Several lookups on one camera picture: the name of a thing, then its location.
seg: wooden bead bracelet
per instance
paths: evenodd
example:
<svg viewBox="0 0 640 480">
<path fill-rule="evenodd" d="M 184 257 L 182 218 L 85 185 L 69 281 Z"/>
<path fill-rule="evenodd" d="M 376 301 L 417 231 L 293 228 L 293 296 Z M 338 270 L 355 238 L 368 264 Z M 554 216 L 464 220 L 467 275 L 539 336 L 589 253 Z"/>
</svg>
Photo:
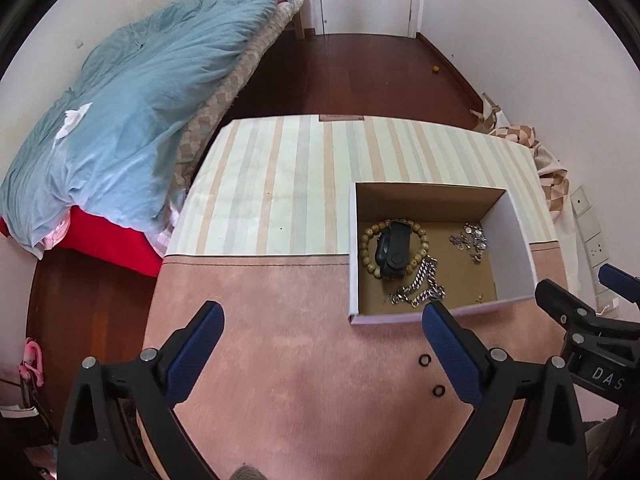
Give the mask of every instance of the wooden bead bracelet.
<svg viewBox="0 0 640 480">
<path fill-rule="evenodd" d="M 373 276 L 379 280 L 382 278 L 380 276 L 380 267 L 378 267 L 375 261 L 372 260 L 369 256 L 369 242 L 374 236 L 379 235 L 384 229 L 386 229 L 392 221 L 405 222 L 409 224 L 412 231 L 420 237 L 420 250 L 415 253 L 415 256 L 413 258 L 409 260 L 409 264 L 405 269 L 407 274 L 411 274 L 412 272 L 414 272 L 414 270 L 417 269 L 417 267 L 420 265 L 422 259 L 429 252 L 429 239 L 427 238 L 427 231 L 425 231 L 417 222 L 406 220 L 404 218 L 394 218 L 393 220 L 385 220 L 383 222 L 373 224 L 371 227 L 365 229 L 364 234 L 360 236 L 358 249 L 360 251 L 359 254 L 362 265 L 364 267 L 367 267 L 367 272 L 369 274 L 373 274 Z"/>
</svg>

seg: silver jewelry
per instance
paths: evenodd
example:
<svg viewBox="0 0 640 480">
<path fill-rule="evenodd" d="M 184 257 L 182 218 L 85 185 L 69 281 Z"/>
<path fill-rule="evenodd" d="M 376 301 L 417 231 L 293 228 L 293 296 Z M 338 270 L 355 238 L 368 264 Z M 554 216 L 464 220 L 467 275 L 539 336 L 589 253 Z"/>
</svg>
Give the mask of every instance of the silver jewelry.
<svg viewBox="0 0 640 480">
<path fill-rule="evenodd" d="M 427 300 L 442 301 L 444 299 L 445 290 L 444 287 L 438 285 L 436 282 L 436 267 L 438 261 L 430 256 L 425 256 L 418 267 L 418 271 L 415 273 L 415 278 L 408 286 L 401 286 L 394 294 L 389 294 L 386 298 L 391 304 L 397 305 L 398 303 L 408 303 L 413 308 L 418 308 Z M 424 280 L 427 280 L 427 289 L 422 291 L 412 300 L 409 295 L 417 292 L 422 286 Z"/>
<path fill-rule="evenodd" d="M 466 249 L 476 264 L 480 263 L 482 255 L 486 251 L 486 237 L 479 223 L 466 223 L 464 230 L 458 236 L 450 236 L 449 241 L 460 251 Z"/>
</svg>

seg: open box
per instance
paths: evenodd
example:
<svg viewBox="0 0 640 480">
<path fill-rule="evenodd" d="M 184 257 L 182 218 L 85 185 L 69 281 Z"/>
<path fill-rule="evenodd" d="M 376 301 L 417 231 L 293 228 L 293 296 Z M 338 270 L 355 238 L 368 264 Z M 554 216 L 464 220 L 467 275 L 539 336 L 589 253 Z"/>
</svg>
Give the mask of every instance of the open box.
<svg viewBox="0 0 640 480">
<path fill-rule="evenodd" d="M 377 280 L 360 261 L 358 242 L 366 228 L 385 219 L 411 219 L 429 237 L 429 256 L 436 258 L 436 281 L 445 287 L 442 303 L 452 314 L 473 314 L 533 298 L 536 271 L 513 200 L 505 189 L 412 184 L 405 182 L 358 182 L 350 193 L 349 319 L 352 324 L 419 321 L 424 305 L 392 305 L 386 295 L 399 285 L 408 285 L 414 274 L 403 280 Z M 466 222 L 480 222 L 487 250 L 479 264 L 466 250 L 451 243 Z M 376 239 L 369 243 L 373 259 Z M 411 236 L 410 254 L 420 248 L 419 237 Z"/>
</svg>

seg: red bed sheet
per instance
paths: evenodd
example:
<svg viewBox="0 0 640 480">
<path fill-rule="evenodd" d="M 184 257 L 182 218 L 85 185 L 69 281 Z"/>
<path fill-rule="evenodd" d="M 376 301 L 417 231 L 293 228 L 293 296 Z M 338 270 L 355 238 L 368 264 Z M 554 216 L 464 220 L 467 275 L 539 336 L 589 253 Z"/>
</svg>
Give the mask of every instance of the red bed sheet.
<svg viewBox="0 0 640 480">
<path fill-rule="evenodd" d="M 9 230 L 2 218 L 0 233 L 9 237 Z M 162 265 L 162 258 L 140 231 L 117 226 L 100 216 L 89 215 L 78 206 L 71 208 L 71 226 L 58 246 L 75 249 L 154 278 L 158 276 Z"/>
</svg>

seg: striped fabric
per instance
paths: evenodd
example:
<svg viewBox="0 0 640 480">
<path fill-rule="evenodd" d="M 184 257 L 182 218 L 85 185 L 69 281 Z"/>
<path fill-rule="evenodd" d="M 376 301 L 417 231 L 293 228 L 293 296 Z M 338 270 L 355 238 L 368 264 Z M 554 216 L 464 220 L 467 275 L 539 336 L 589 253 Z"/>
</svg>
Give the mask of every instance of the striped fabric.
<svg viewBox="0 0 640 480">
<path fill-rule="evenodd" d="M 556 240 L 525 146 L 402 119 L 233 121 L 213 144 L 167 254 L 345 254 L 353 182 L 509 189 L 530 243 Z"/>
</svg>

